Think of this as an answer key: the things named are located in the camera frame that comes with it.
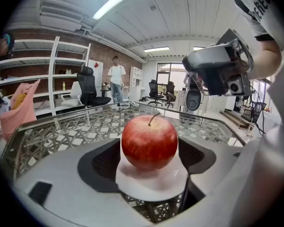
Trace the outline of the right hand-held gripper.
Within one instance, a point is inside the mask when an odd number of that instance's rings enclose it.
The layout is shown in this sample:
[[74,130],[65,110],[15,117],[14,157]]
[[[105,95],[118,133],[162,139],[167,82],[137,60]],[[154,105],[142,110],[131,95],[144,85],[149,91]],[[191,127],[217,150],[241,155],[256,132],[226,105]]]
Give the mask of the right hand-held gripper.
[[193,50],[182,59],[187,72],[201,72],[202,84],[211,96],[249,96],[248,73],[254,67],[249,46],[236,30],[228,29],[217,42]]

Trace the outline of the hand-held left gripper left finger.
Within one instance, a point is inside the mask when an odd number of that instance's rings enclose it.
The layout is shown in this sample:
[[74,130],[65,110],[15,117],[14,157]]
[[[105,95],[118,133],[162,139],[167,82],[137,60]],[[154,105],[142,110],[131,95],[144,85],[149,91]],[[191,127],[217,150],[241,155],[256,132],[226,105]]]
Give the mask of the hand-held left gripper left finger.
[[150,227],[116,184],[120,139],[53,153],[14,181],[21,203],[45,227]]

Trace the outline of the red apple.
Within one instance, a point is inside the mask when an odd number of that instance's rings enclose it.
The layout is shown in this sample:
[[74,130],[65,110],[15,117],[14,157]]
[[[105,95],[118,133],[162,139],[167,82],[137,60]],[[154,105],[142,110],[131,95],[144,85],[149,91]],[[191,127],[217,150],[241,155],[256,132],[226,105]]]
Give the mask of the red apple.
[[134,167],[155,171],[167,166],[176,154],[178,134],[160,113],[131,119],[122,132],[122,151]]

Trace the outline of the black round device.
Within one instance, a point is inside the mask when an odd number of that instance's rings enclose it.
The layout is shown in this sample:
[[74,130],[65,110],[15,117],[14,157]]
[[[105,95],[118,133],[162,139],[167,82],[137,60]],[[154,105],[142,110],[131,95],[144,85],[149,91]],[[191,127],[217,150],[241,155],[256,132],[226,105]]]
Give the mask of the black round device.
[[196,111],[203,100],[203,94],[196,89],[189,90],[186,94],[186,107],[190,111]]

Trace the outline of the wicker glass-top table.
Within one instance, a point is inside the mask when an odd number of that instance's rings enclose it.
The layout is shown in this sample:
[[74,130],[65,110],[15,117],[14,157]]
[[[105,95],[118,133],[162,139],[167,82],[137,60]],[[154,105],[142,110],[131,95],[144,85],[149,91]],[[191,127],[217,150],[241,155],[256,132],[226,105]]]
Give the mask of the wicker glass-top table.
[[98,106],[17,127],[1,158],[12,190],[14,181],[45,157],[98,141],[121,141],[123,129],[131,119],[160,113],[175,127],[179,137],[174,158],[161,170],[142,172],[125,158],[120,142],[116,184],[125,201],[149,220],[151,226],[162,226],[165,221],[175,218],[184,195],[189,167],[213,160],[209,169],[197,177],[198,198],[203,198],[225,177],[245,142],[218,119],[138,104],[139,107],[127,109],[115,104]]

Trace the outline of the black office chair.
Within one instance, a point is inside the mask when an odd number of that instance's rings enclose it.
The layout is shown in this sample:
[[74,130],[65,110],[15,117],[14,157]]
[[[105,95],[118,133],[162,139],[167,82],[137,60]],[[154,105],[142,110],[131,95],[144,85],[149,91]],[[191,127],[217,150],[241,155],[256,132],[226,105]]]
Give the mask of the black office chair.
[[151,82],[149,83],[150,87],[150,93],[149,93],[149,98],[153,99],[153,101],[150,101],[148,104],[155,104],[156,106],[161,105],[163,106],[163,103],[160,103],[158,100],[163,99],[164,96],[162,93],[159,94],[158,92],[158,83],[156,80],[152,79]]
[[95,76],[93,75],[93,69],[90,67],[83,67],[81,73],[77,74],[77,80],[81,88],[80,101],[85,106],[101,106],[110,102],[109,97],[97,96],[97,90],[95,86]]
[[167,106],[167,108],[169,108],[170,106],[173,108],[174,107],[174,103],[176,101],[176,96],[174,95],[174,88],[175,85],[172,81],[169,81],[167,86],[166,86],[166,99],[167,102],[165,103],[165,105]]

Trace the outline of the long ceiling light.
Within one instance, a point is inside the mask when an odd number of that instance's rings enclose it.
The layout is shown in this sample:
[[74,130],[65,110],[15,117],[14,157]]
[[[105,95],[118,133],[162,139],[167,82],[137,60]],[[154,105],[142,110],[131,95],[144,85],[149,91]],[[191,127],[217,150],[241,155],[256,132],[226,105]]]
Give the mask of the long ceiling light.
[[113,9],[116,5],[121,3],[124,0],[109,0],[107,1],[94,15],[94,20],[101,19],[107,12],[109,12],[111,9]]
[[157,47],[157,48],[150,48],[150,49],[145,49],[145,53],[150,53],[150,52],[159,52],[159,51],[169,51],[169,47]]

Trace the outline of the wooden step platform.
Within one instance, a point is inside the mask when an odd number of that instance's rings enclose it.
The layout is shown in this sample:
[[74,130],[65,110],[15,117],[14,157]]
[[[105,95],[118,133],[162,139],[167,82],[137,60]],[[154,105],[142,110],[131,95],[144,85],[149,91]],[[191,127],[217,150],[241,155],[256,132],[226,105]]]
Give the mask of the wooden step platform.
[[224,111],[220,111],[220,114],[234,123],[239,129],[247,130],[250,126],[250,121],[236,111],[225,109]]

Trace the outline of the black mesh chair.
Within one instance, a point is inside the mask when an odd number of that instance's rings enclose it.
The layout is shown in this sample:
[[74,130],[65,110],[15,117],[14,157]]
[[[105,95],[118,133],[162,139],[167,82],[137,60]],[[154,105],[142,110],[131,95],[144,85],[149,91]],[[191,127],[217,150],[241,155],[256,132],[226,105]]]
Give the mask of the black mesh chair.
[[266,103],[251,101],[249,104],[249,108],[243,111],[241,118],[248,122],[256,123],[265,107]]

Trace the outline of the person's grey printed t-shirt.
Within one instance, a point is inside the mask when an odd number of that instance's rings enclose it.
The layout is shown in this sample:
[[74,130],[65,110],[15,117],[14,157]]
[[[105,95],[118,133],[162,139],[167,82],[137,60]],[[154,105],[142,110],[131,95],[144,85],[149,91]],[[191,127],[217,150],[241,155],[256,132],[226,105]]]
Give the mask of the person's grey printed t-shirt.
[[234,0],[259,42],[275,41],[284,51],[284,0]]

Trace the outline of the pink cloth on chair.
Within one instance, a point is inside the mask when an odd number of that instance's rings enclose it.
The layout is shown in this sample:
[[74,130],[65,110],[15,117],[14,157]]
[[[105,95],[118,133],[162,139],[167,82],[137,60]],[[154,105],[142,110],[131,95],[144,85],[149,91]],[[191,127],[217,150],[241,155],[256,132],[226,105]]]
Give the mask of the pink cloth on chair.
[[[0,115],[1,137],[6,142],[18,126],[36,120],[33,98],[40,81],[39,79],[33,84],[21,83],[10,99],[10,110]],[[27,96],[22,104],[17,109],[12,110],[17,96],[24,93]]]

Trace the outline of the clear-framed glasses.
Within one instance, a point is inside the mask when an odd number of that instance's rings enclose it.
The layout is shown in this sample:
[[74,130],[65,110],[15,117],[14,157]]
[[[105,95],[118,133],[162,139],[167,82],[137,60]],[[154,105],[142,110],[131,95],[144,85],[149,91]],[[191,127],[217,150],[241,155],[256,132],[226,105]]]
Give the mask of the clear-framed glasses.
[[124,102],[118,103],[117,106],[119,106],[123,109],[127,109],[127,108],[130,108],[130,107],[139,107],[140,105],[137,102],[134,102],[134,101],[124,101]]

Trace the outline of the orange cloth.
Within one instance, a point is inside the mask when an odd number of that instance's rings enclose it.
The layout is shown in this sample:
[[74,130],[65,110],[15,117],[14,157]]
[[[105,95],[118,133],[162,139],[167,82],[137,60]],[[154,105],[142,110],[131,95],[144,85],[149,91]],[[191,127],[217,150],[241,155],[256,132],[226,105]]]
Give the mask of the orange cloth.
[[12,107],[12,110],[15,110],[17,109],[21,104],[22,102],[24,101],[24,99],[26,98],[27,94],[24,93],[24,94],[19,94],[13,104],[13,107]]

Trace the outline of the white shelving unit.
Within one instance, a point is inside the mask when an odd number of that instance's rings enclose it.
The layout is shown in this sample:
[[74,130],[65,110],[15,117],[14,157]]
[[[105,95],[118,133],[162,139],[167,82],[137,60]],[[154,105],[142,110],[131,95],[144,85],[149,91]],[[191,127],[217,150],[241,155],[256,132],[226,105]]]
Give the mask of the white shelving unit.
[[[0,61],[0,89],[14,92],[22,82],[41,80],[34,94],[36,116],[55,115],[67,109],[61,106],[63,94],[71,91],[79,70],[88,65],[90,45],[60,40],[15,40],[13,57]],[[66,91],[62,90],[65,82]]]

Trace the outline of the white air conditioner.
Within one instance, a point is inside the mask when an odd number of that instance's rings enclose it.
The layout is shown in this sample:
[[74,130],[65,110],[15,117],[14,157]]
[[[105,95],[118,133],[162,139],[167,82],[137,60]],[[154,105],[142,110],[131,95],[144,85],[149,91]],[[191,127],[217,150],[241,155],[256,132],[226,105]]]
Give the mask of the white air conditioner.
[[75,32],[82,28],[83,16],[63,8],[42,5],[40,8],[40,23],[42,26]]

